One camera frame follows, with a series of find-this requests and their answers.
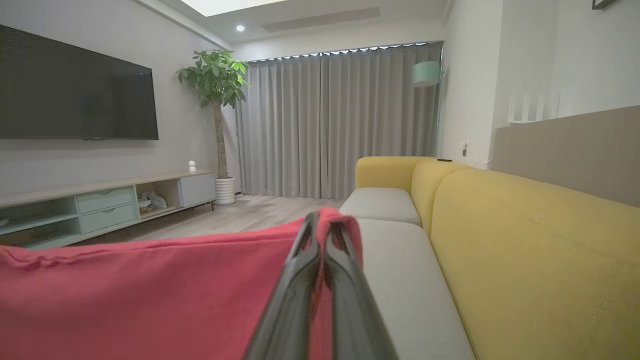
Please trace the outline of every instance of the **plant trunk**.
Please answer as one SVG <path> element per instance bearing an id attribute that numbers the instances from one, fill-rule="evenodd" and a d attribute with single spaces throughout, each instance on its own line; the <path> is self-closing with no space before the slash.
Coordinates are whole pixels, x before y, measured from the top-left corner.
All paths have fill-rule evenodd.
<path id="1" fill-rule="evenodd" d="M 228 179 L 227 151 L 225 150 L 225 133 L 222 128 L 222 104 L 213 102 L 213 118 L 216 126 L 216 144 L 218 145 L 218 179 Z"/>

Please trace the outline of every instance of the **power cord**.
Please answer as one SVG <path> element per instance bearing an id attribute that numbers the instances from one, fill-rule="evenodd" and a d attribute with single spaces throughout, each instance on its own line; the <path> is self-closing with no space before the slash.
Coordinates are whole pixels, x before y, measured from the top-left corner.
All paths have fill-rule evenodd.
<path id="1" fill-rule="evenodd" d="M 489 161 L 487 161 L 487 162 L 484 162 L 484 161 L 482 161 L 482 160 L 480 160 L 480 161 L 474 161 L 474 152 L 473 152 L 473 151 L 471 151 L 471 150 L 469 150 L 469 149 L 467 149 L 467 152 L 468 152 L 469 154 L 471 154 L 471 162 L 472 162 L 474 165 L 482 164 L 482 165 L 484 165 L 484 166 L 487 166 L 490 162 L 492 162 L 492 161 L 493 161 L 493 159 L 491 159 L 491 160 L 489 160 Z"/>

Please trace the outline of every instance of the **teal lamp shade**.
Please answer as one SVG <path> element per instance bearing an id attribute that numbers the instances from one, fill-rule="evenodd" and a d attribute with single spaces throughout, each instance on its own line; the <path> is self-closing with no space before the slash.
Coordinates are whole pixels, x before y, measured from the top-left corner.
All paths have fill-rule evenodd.
<path id="1" fill-rule="evenodd" d="M 426 88 L 440 82 L 440 63 L 425 61 L 413 66 L 413 86 Z"/>

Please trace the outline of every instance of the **television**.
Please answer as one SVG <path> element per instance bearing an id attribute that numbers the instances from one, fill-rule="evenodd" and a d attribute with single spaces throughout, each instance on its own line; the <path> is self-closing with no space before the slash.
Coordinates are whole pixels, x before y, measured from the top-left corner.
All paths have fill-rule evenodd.
<path id="1" fill-rule="evenodd" d="M 0 138 L 158 140 L 151 69 L 0 25 Z"/>

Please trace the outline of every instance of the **sofa backrest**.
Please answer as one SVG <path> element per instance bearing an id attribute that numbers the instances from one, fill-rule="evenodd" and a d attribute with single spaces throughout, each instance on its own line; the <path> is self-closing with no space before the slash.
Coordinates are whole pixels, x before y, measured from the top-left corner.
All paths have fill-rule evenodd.
<path id="1" fill-rule="evenodd" d="M 427 236 L 431 235 L 433 201 L 440 183 L 453 172 L 471 168 L 461 163 L 445 161 L 423 161 L 415 166 L 410 194 Z"/>
<path id="2" fill-rule="evenodd" d="M 640 208 L 459 170 L 430 238 L 478 359 L 640 359 Z"/>

